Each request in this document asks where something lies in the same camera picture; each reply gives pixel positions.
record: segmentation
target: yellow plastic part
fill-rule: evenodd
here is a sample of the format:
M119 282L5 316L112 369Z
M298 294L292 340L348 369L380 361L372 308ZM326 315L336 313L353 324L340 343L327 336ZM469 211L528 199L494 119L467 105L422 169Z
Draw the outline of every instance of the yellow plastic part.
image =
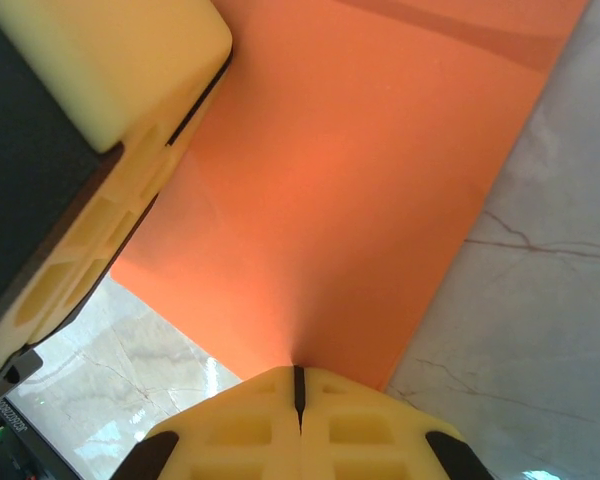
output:
M159 424L180 437L159 480L448 480L425 434L453 427L324 370L305 388L302 433L290 367Z
M0 365L51 333L93 286L175 169L227 60L209 0L0 0L0 27L96 152L125 153L0 321Z
M425 435L462 440L455 428L325 370L305 382L303 480L448 480Z
M291 368L237 385L165 420L147 437L165 431L180 438L160 480L303 478Z

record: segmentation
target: rectangular cutout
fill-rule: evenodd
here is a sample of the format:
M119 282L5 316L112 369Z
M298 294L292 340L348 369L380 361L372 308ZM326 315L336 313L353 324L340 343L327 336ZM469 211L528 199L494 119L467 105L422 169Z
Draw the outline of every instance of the rectangular cutout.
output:
M398 460L338 461L334 469L335 480L411 480Z
M261 480L262 465L196 465L190 480Z
M65 241L66 247L88 247L100 236L102 228L113 219L116 204L99 196L78 217Z
M331 443L378 445L393 443L387 420L375 414L348 413L329 419Z
M80 300L84 298L87 292L93 287L93 284L107 267L106 259L98 259L91 262L89 268L80 278L80 281L75 286L69 298L65 302L65 306L74 307Z
M54 292L66 281L72 267L73 262L47 267L20 305L16 314L16 326L25 325L38 317L47 302L53 298Z
M271 419L262 415L229 416L215 426L209 445L247 446L271 443Z
M330 395L342 395L344 393L347 393L347 391L344 388L338 387L336 385L323 385L322 391Z
M140 200L142 200L143 202L150 202L153 197L160 193L160 190L162 189L163 185L169 179L172 173L170 167L173 165L173 159L171 158L172 154L173 152L171 152L170 150L162 154L164 157L167 158L167 160L162 161L162 164L160 165L158 171L156 171L154 175L148 179L147 184L144 187L142 187L142 191L140 192Z
M127 212L124 214L124 217L122 217L122 220L120 220L120 223L118 223L118 226L115 228L115 230L107 240L107 251L112 250L115 252L120 247L122 242L124 242L125 238L127 238L127 235L129 235L129 232L131 231L133 226L136 224L137 220L138 216L134 215L131 212Z

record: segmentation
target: yellow foam block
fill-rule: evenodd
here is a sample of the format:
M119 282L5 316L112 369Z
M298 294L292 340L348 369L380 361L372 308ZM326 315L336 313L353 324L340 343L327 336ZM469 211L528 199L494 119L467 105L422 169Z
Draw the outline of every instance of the yellow foam block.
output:
M280 367L180 413L113 480L485 480L456 429L319 369Z
M2 365L103 274L187 148L232 40L209 0L0 0L0 28L95 152L124 149L1 318Z
M455 428L331 372L305 375L303 479L448 480L425 436L461 439Z
M276 368L180 413L148 433L179 436L163 479L299 480L293 373Z

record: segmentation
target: orange sheet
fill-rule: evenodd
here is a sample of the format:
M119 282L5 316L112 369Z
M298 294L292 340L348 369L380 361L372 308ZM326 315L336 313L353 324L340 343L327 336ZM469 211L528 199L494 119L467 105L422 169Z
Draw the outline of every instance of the orange sheet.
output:
M215 3L234 63L114 277L242 378L382 388L587 2Z

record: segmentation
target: black panel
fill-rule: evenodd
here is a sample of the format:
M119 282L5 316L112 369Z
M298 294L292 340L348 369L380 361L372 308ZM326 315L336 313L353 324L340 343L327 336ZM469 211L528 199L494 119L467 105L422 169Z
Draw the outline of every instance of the black panel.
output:
M304 368L294 365L293 367L293 396L294 406L298 412L298 425L302 433L302 415L307 406L307 390L304 383Z
M466 443L442 432L429 432L426 438L444 471L449 475L449 480L493 480L489 471Z
M123 150L96 153L0 30L0 318Z
M33 474L39 480L80 480L65 459L7 399L0 400L0 426L4 427L0 434L0 455L11 457L15 470Z
M178 434L162 432L136 444L111 480L158 480L178 443Z

